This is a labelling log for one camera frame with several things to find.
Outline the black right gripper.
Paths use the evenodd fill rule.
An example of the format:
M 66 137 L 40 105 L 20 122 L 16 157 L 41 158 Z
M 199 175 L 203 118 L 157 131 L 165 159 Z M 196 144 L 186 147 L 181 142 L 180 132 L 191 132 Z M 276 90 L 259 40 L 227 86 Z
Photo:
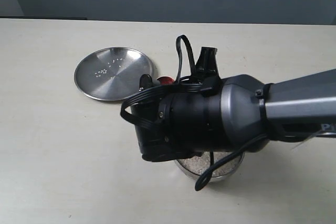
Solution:
M 131 113 L 151 122 L 161 121 L 159 103 L 161 97 L 150 98 L 131 106 Z M 175 159 L 186 159 L 199 156 L 199 152 L 187 150 L 175 142 L 170 133 L 135 126 L 136 136 L 142 158 L 148 162 L 166 162 Z

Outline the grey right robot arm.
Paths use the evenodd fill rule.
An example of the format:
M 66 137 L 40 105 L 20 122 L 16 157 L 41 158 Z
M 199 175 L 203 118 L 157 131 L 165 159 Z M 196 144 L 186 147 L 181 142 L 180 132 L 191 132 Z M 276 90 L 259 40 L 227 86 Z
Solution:
M 264 84 L 242 74 L 187 79 L 151 88 L 131 112 L 148 124 L 135 130 L 146 161 L 233 152 L 251 142 L 301 142 L 313 133 L 335 132 L 335 71 Z

